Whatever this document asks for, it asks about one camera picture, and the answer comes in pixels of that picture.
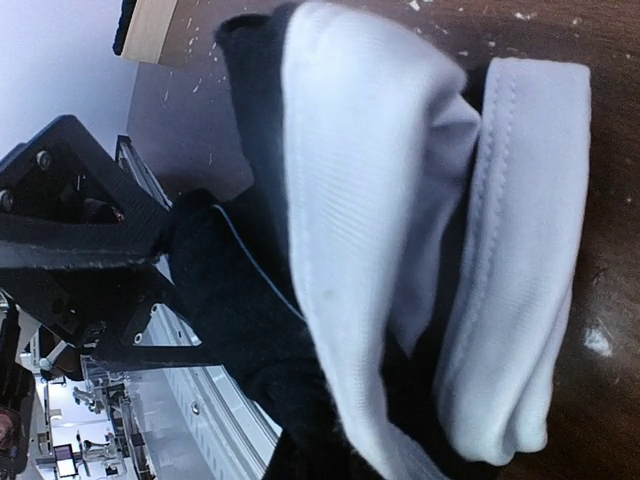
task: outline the scratch mark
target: scratch mark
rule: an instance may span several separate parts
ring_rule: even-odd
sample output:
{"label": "scratch mark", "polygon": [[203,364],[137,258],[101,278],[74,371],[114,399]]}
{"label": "scratch mark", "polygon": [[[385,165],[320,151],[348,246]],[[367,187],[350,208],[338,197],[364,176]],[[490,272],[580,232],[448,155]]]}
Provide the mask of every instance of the scratch mark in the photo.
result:
{"label": "scratch mark", "polygon": [[585,331],[584,346],[601,357],[611,357],[613,355],[609,340],[604,336],[602,330],[597,327],[588,328]]}
{"label": "scratch mark", "polygon": [[600,283],[600,281],[604,278],[604,274],[607,273],[606,268],[599,269],[596,274],[591,279],[591,285],[594,287]]}
{"label": "scratch mark", "polygon": [[198,93],[198,90],[200,90],[200,85],[202,85],[202,78],[198,80],[198,84],[193,89],[193,93]]}
{"label": "scratch mark", "polygon": [[598,318],[598,323],[600,324],[602,329],[605,331],[605,333],[609,336],[609,338],[613,340],[613,335],[611,335],[611,332],[609,331],[607,326],[604,324],[604,322],[600,318]]}
{"label": "scratch mark", "polygon": [[516,12],[515,17],[518,20],[524,20],[524,21],[529,21],[529,20],[533,20],[534,18],[536,18],[538,16],[538,14],[536,12],[532,12],[532,13],[520,13],[520,12]]}
{"label": "scratch mark", "polygon": [[440,25],[436,24],[436,30],[444,33],[445,35],[449,35],[449,30],[447,30],[446,28],[442,28]]}
{"label": "scratch mark", "polygon": [[167,90],[164,92],[164,98],[162,100],[163,105],[166,105],[169,100],[169,88],[171,87],[171,79],[173,78],[173,70],[169,72],[169,80],[167,80]]}

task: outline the brown wooden surface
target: brown wooden surface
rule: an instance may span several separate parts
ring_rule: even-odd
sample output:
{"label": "brown wooden surface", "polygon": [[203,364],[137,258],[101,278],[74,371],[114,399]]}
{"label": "brown wooden surface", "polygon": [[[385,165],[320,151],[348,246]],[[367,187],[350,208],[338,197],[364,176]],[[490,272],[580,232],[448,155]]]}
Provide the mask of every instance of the brown wooden surface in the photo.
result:
{"label": "brown wooden surface", "polygon": [[[230,16],[277,3],[180,2],[165,48],[184,55],[186,66],[141,65],[129,133],[170,194],[207,186],[231,197],[251,184],[212,31]],[[591,184],[549,445],[519,456],[501,478],[640,479],[638,0],[418,0],[418,11],[395,0],[345,3],[407,25],[465,66],[516,56],[591,67]],[[606,338],[610,356],[585,346],[589,329]]]}

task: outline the stitching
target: stitching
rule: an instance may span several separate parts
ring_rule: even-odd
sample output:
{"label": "stitching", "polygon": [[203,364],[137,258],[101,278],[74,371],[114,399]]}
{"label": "stitching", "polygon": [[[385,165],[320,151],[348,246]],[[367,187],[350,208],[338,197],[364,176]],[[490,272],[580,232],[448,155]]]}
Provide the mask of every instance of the stitching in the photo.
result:
{"label": "stitching", "polygon": [[497,187],[498,195],[496,199],[496,205],[494,207],[493,216],[496,218],[496,225],[491,232],[491,236],[489,239],[489,245],[487,246],[487,268],[480,279],[478,279],[478,298],[474,302],[475,308],[472,310],[472,313],[469,315],[467,320],[472,326],[469,329],[468,333],[464,336],[464,339],[461,342],[459,347],[460,354],[456,357],[457,362],[455,362],[456,367],[454,374],[451,376],[451,382],[455,380],[457,375],[460,372],[462,359],[466,356],[467,349],[469,348],[469,343],[471,339],[474,337],[474,334],[478,328],[479,322],[478,319],[480,317],[481,311],[484,307],[484,302],[487,297],[487,286],[489,285],[491,276],[494,273],[495,267],[495,250],[498,243],[498,236],[500,233],[500,226],[502,224],[502,211],[503,211],[503,200],[504,200],[504,187],[507,183],[507,173],[508,173],[508,162],[510,156],[510,147],[511,147],[511,134],[513,131],[513,121],[515,117],[515,106],[516,106],[516,72],[511,73],[511,80],[509,82],[509,90],[510,90],[510,98],[509,98],[509,114],[508,114],[508,122],[506,127],[506,138],[504,141],[504,146],[502,148],[501,154],[498,156],[498,165],[496,172],[496,179],[499,181],[499,185]]}
{"label": "stitching", "polygon": [[[471,199],[472,205],[470,206],[470,209],[469,209],[469,212],[470,212],[469,225],[471,227],[469,229],[469,236],[470,236],[469,245],[471,245],[472,251],[470,253],[471,259],[469,260],[469,265],[468,265],[469,273],[466,275],[468,284],[473,283],[472,277],[473,277],[474,267],[477,262],[476,259],[478,256],[477,243],[478,243],[478,237],[480,236],[479,230],[481,226],[482,210],[483,210],[485,196],[487,192],[489,167],[491,166],[490,159],[492,157],[493,150],[495,147],[495,119],[496,119],[495,113],[497,110],[497,103],[498,103],[497,102],[498,89],[500,88],[500,85],[502,83],[502,74],[503,74],[502,63],[500,61],[496,61],[495,68],[497,70],[497,75],[493,84],[493,88],[491,89],[491,95],[488,97],[490,99],[490,104],[489,104],[488,114],[485,117],[487,120],[489,120],[487,133],[486,133],[487,143],[482,149],[482,152],[480,152],[480,154],[478,155],[478,160],[477,160],[478,165],[480,165],[480,171],[479,171],[476,185],[479,185],[479,188],[475,192],[472,191],[472,195],[473,195],[473,198]],[[467,298],[463,299],[463,302],[464,303],[463,303],[462,312],[464,313],[467,311],[469,303],[471,303],[471,295],[468,295]],[[456,336],[459,332],[459,329],[460,329],[460,326],[458,326],[458,328],[454,331]],[[460,363],[462,361],[462,358],[464,357],[464,353],[462,352],[464,352],[467,349],[467,343],[468,343],[468,339],[465,338],[464,341],[462,342],[461,347],[455,349],[453,352],[453,358],[451,360],[452,374],[450,377],[452,380],[458,375],[458,371],[460,369]]]}

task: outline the black metal bracket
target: black metal bracket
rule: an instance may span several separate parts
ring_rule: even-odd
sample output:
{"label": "black metal bracket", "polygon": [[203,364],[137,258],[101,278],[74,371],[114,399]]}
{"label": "black metal bracket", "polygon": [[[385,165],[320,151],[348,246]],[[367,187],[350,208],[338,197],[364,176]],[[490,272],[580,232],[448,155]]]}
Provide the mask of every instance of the black metal bracket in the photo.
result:
{"label": "black metal bracket", "polygon": [[0,289],[110,370],[217,365],[206,345],[139,347],[156,304],[187,317],[153,265],[167,211],[71,116],[0,160]]}

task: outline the white cloth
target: white cloth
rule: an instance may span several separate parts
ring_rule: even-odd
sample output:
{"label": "white cloth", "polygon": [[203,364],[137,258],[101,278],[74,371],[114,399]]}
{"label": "white cloth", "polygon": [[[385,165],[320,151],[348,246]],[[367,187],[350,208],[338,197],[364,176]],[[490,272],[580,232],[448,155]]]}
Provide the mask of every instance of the white cloth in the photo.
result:
{"label": "white cloth", "polygon": [[490,65],[461,281],[433,390],[468,460],[504,465],[546,444],[587,193],[590,100],[586,67]]}
{"label": "white cloth", "polygon": [[385,478],[444,478],[389,422],[379,367],[425,164],[464,170],[477,138],[464,71],[390,21],[306,3],[282,82],[291,272],[345,433]]}
{"label": "white cloth", "polygon": [[[437,262],[429,252],[440,228],[425,233],[424,251],[409,249],[413,279],[397,277],[411,272],[401,265],[411,265],[407,242],[424,220],[414,215],[440,225],[459,201],[480,124],[460,96],[464,72],[392,22],[306,3],[287,30],[282,83],[291,272],[345,433],[384,478],[442,479],[389,422],[379,368],[403,280],[424,289],[416,308],[394,311],[405,351],[430,320],[435,279],[421,265]],[[462,279],[434,386],[442,425],[467,459],[503,464],[546,441],[589,116],[584,67],[492,64]],[[438,190],[447,182],[453,188]]]}

